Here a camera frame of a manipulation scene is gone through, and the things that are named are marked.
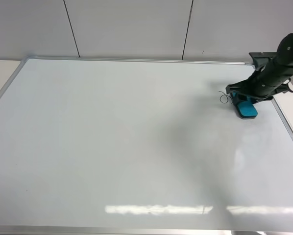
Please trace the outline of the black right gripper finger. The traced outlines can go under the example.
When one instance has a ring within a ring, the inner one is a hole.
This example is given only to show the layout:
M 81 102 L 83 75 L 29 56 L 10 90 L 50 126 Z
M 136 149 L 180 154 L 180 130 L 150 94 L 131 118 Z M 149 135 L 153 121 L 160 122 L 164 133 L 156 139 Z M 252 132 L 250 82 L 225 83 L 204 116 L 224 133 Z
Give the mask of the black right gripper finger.
M 232 93 L 232 102 L 235 106 L 237 106 L 240 103 L 249 102 L 249 99 L 247 96 L 237 94 L 237 93 Z

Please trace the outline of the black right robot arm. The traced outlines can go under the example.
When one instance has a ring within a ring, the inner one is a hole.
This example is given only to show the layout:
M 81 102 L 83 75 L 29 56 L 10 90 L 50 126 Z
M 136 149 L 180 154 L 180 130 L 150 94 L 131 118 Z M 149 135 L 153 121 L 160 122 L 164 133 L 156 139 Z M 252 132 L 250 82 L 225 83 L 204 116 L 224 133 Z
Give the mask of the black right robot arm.
M 279 93 L 293 93 L 288 83 L 293 76 L 293 33 L 279 44 L 276 52 L 250 52 L 255 71 L 241 82 L 227 85 L 236 107 L 272 100 Z

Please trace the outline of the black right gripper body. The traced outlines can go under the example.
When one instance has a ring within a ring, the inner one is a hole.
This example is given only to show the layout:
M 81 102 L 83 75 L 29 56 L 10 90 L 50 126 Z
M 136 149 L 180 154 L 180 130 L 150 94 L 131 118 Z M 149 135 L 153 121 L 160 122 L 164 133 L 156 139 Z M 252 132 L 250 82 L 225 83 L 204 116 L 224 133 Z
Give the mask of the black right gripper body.
M 289 87 L 293 77 L 293 58 L 285 61 L 276 52 L 251 52 L 255 65 L 252 75 L 241 82 L 227 85 L 226 93 L 237 93 L 254 101 L 271 100 L 279 93 L 293 93 Z

